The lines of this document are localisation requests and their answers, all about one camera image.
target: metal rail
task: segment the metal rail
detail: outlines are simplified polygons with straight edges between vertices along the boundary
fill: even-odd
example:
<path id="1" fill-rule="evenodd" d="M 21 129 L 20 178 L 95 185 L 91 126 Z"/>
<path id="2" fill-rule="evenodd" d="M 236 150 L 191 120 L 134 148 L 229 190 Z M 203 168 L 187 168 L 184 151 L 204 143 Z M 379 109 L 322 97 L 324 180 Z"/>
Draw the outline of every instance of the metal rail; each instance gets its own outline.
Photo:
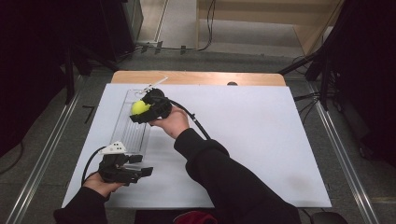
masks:
<path id="1" fill-rule="evenodd" d="M 44 146 L 43 151 L 41 152 L 40 157 L 35 164 L 35 168 L 21 189 L 20 195 L 18 196 L 18 200 L 16 201 L 8 219 L 8 223 L 21 223 L 26 210 L 32 201 L 35 192 L 40 184 L 40 181 L 46 172 L 48 164 L 50 163 L 50 159 L 58 145 L 60 138 L 62 137 L 62 133 L 64 132 L 64 127 L 67 125 L 73 110 L 76 106 L 78 98 L 80 96 L 81 90 L 84 87 L 86 82 L 86 78 L 79 76 L 77 83 L 78 88 L 75 96 L 72 98 L 71 102 L 68 105 L 64 106 L 64 110 L 62 111 L 61 116 L 55 124 L 55 127 L 52 130 L 52 133 L 49 136 L 49 140 L 47 144 Z"/>
<path id="2" fill-rule="evenodd" d="M 308 82 L 308 88 L 311 92 L 318 91 L 317 87 L 315 86 L 315 83 L 313 82 Z M 353 167 L 352 162 L 350 161 L 347 155 L 346 149 L 344 148 L 341 138 L 334 127 L 329 112 L 325 111 L 325 109 L 321 104 L 317 104 L 316 107 L 320 115 L 320 118 L 323 122 L 323 125 L 326 129 L 326 132 L 329 135 L 330 141 L 332 142 L 332 147 L 334 148 L 334 152 L 340 162 L 344 175 L 346 176 L 346 181 L 348 182 L 349 187 L 352 190 L 352 194 L 356 200 L 356 203 L 359 209 L 361 210 L 361 214 L 364 219 L 364 222 L 367 224 L 380 223 L 378 217 L 375 214 L 371 201 L 364 189 L 364 186 L 361 183 L 358 174 L 356 173 L 355 168 Z"/>

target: white mount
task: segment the white mount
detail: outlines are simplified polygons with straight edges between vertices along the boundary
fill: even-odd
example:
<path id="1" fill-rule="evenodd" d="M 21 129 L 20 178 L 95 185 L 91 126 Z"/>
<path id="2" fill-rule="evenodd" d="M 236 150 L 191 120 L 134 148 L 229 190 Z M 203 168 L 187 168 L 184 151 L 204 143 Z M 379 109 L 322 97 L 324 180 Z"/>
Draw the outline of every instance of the white mount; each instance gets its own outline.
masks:
<path id="1" fill-rule="evenodd" d="M 126 147 L 120 141 L 117 141 L 108 147 L 103 148 L 99 151 L 100 155 L 107 155 L 107 154 L 121 154 L 126 152 Z"/>

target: wooden table edge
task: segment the wooden table edge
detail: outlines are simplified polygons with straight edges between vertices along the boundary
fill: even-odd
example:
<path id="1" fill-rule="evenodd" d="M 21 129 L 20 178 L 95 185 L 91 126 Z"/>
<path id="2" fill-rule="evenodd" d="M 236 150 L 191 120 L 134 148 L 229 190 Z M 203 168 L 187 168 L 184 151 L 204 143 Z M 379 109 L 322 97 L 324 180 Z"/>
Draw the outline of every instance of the wooden table edge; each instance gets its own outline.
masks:
<path id="1" fill-rule="evenodd" d="M 282 75 L 276 73 L 231 73 L 231 72 L 187 72 L 187 71 L 118 71 L 111 83 L 153 84 L 164 77 L 162 84 L 180 85 L 227 85 L 235 82 L 240 86 L 286 86 Z"/>

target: person's arm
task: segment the person's arm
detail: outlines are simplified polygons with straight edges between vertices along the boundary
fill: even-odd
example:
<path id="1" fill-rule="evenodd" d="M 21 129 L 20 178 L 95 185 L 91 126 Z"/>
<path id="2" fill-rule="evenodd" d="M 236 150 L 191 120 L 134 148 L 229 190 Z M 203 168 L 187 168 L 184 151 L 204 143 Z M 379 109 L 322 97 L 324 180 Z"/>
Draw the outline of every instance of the person's arm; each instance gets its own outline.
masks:
<path id="1" fill-rule="evenodd" d="M 98 173 L 90 176 L 65 208 L 54 211 L 56 223 L 107 223 L 106 197 L 122 185 L 105 183 Z"/>
<path id="2" fill-rule="evenodd" d="M 204 140 L 191 129 L 183 112 L 174 107 L 169 120 L 158 119 L 151 124 L 176 138 L 175 149 L 187 159 L 188 174 L 207 190 L 222 222 L 301 223 L 294 206 L 285 203 L 249 169 L 231 159 L 220 143 Z"/>

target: hand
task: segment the hand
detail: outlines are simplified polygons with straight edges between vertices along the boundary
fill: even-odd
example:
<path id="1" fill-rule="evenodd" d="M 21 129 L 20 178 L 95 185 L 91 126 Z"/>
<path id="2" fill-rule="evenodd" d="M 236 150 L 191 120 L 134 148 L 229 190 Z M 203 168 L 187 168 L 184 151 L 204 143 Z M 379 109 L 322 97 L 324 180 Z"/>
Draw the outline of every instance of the hand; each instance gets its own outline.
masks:
<path id="1" fill-rule="evenodd" d="M 93 189 L 106 198 L 111 192 L 116 191 L 123 185 L 123 183 L 105 183 L 99 173 L 96 173 L 88 177 L 82 186 Z"/>
<path id="2" fill-rule="evenodd" d="M 173 106 L 170 115 L 166 119 L 155 119 L 149 122 L 150 125 L 158 126 L 172 138 L 177 138 L 184 130 L 189 129 L 189 119 L 187 113 Z"/>

